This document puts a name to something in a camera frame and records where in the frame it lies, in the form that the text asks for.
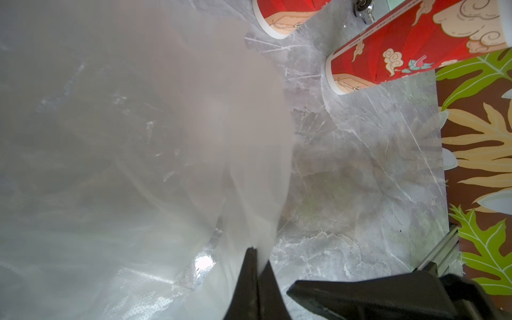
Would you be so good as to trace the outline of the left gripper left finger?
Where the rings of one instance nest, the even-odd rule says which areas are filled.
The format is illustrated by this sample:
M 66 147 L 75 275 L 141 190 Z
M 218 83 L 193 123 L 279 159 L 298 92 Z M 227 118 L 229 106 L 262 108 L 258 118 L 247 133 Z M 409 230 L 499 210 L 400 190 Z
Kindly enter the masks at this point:
M 290 320 L 270 262 L 257 269 L 257 249 L 246 250 L 224 320 Z

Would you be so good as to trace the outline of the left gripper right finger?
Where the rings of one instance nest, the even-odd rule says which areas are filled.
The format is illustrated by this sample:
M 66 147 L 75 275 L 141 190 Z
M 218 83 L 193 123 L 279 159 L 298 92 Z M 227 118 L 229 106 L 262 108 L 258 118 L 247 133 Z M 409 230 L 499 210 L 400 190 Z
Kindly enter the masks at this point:
M 324 319 L 459 319 L 440 279 L 426 271 L 358 282 L 299 280 L 287 295 Z

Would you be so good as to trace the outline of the clear plastic carrier bag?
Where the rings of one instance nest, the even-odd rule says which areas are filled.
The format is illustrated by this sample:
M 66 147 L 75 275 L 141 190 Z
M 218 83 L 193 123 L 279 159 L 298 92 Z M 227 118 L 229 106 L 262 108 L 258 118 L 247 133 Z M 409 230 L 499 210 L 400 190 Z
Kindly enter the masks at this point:
M 222 319 L 291 175 L 251 26 L 182 1 L 1 2 L 1 318 Z

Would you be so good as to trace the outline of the red cup black lid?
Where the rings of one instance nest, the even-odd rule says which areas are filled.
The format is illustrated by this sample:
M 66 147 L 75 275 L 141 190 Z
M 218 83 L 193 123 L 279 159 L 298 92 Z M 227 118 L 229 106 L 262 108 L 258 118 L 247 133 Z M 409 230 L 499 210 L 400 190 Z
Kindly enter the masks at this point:
M 262 30 L 274 39 L 285 39 L 331 0 L 253 0 L 253 12 Z
M 325 76 L 345 95 L 510 46 L 510 1 L 404 1 L 331 54 Z

